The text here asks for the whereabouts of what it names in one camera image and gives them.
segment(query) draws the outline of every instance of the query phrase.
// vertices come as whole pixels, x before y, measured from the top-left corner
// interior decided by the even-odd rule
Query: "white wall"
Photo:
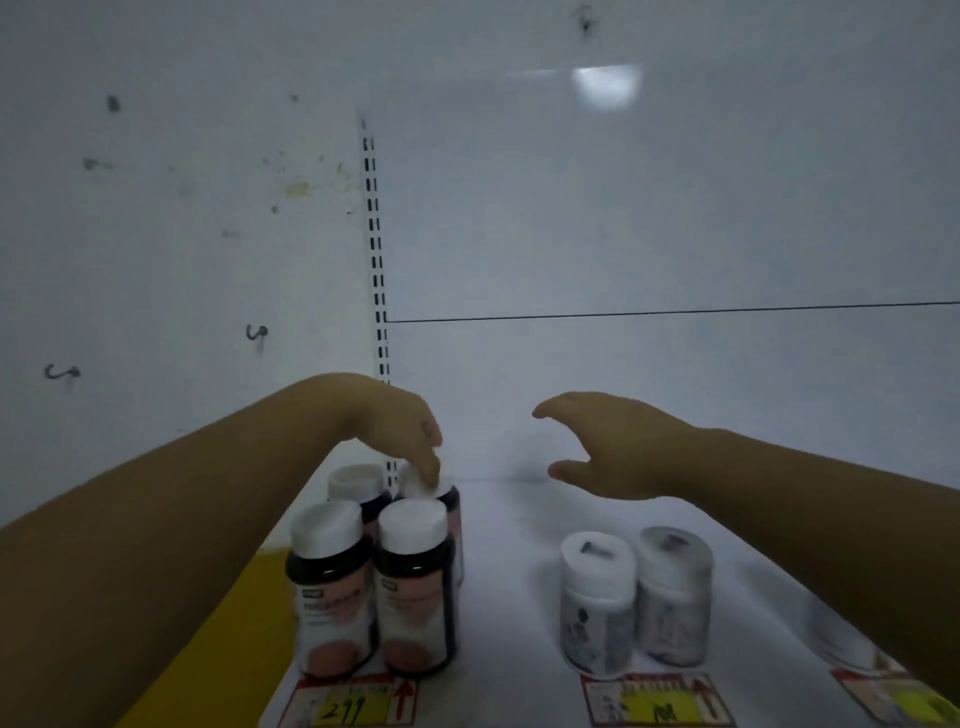
[[[0,522],[302,376],[372,373],[355,121],[371,84],[830,55],[885,36],[937,47],[960,13],[950,0],[597,2],[585,46],[573,5],[5,3]],[[299,181],[311,195],[285,199]],[[270,328],[262,353],[246,324]],[[83,375],[47,381],[47,363]],[[344,447],[330,465],[364,456]],[[301,500],[323,496],[323,472]]]

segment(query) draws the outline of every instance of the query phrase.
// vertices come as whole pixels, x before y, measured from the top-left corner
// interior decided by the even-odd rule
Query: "bottle label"
[[[446,527],[453,536],[457,552],[453,559],[453,583],[458,587],[464,583],[464,540],[460,527],[460,508],[446,512]]]
[[[372,572],[368,563],[329,584],[294,585],[295,654],[303,672],[343,675],[376,649]]]
[[[383,659],[390,667],[424,672],[452,654],[456,590],[444,598],[443,571],[416,578],[375,577]]]
[[[634,605],[613,612],[590,608],[564,590],[561,647],[573,666],[590,675],[622,672],[633,652]]]
[[[707,654],[709,598],[670,601],[638,586],[636,637],[643,650],[671,665],[701,662]]]

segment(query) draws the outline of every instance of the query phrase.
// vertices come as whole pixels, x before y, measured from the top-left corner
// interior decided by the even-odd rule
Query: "stain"
[[[283,187],[283,196],[288,200],[302,200],[310,196],[310,182],[292,182]]]
[[[93,157],[84,157],[83,165],[87,172],[96,172],[100,169],[109,172],[111,169],[113,169],[113,165],[110,162],[100,161],[99,159],[94,159]]]

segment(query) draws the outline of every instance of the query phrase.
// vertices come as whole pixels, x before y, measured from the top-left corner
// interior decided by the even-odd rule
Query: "white bottle cap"
[[[713,552],[699,536],[670,526],[640,532],[636,576],[664,589],[704,589],[713,572]]]
[[[363,536],[360,506],[352,500],[311,505],[294,518],[290,540],[302,559],[325,559],[354,546]]]
[[[396,477],[396,486],[403,497],[440,497],[445,496],[453,487],[453,478],[440,472],[440,482],[436,488],[428,488],[420,478],[420,472],[409,463],[400,466]]]
[[[627,542],[606,533],[571,533],[560,544],[564,583],[601,599],[633,599],[636,558]]]
[[[347,465],[330,474],[327,495],[330,500],[353,500],[366,503],[383,495],[383,467],[379,465]]]
[[[436,500],[395,500],[382,511],[380,545],[400,555],[423,553],[444,542],[446,508]]]

